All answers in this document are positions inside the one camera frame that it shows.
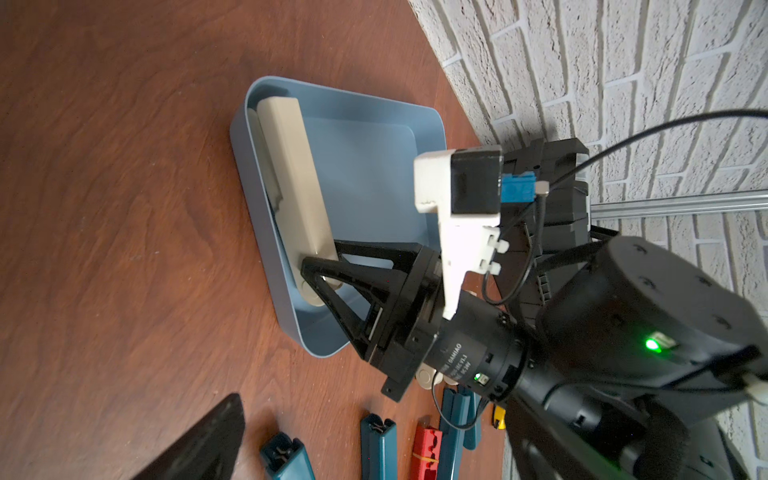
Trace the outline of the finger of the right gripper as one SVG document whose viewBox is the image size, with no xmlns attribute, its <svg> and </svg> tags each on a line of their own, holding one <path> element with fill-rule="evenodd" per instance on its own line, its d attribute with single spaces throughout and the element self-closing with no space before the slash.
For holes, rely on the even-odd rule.
<svg viewBox="0 0 768 480">
<path fill-rule="evenodd" d="M 134 479 L 231 479 L 245 426 L 241 397 L 231 393 Z"/>
</svg>

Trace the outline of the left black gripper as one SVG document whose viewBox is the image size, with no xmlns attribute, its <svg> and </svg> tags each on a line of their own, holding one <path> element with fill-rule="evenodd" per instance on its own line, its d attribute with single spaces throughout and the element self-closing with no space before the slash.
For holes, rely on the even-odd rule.
<svg viewBox="0 0 768 480">
<path fill-rule="evenodd" d="M 301 274 L 328 307 L 361 359 L 386 375 L 381 393 L 398 402 L 440 326 L 440 254 L 413 242 L 336 240 L 339 260 L 306 257 Z M 369 305 L 365 318 L 331 286 L 351 286 Z"/>
</svg>

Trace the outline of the blue plastic storage tray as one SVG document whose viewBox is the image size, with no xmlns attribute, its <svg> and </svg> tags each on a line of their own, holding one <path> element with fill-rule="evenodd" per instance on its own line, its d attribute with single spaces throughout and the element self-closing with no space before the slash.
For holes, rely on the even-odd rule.
<svg viewBox="0 0 768 480">
<path fill-rule="evenodd" d="M 413 161 L 445 149 L 445 129 L 430 107 L 283 77 L 262 77 L 245 94 L 230 140 L 277 322 L 310 355 L 327 358 L 348 340 L 328 309 L 308 304 L 296 288 L 247 117 L 272 96 L 299 102 L 331 230 L 341 240 L 439 249 L 435 215 L 414 206 Z"/>
</svg>

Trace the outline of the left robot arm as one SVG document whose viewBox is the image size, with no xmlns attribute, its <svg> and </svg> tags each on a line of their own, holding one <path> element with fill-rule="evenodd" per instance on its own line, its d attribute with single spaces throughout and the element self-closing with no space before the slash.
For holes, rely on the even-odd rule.
<svg viewBox="0 0 768 480">
<path fill-rule="evenodd" d="M 533 325 L 462 292 L 419 244 L 340 241 L 301 273 L 399 400 L 426 365 L 504 408 L 524 479 L 743 479 L 716 416 L 767 399 L 767 330 L 675 254 L 616 236 L 558 254 L 576 275 Z"/>
</svg>

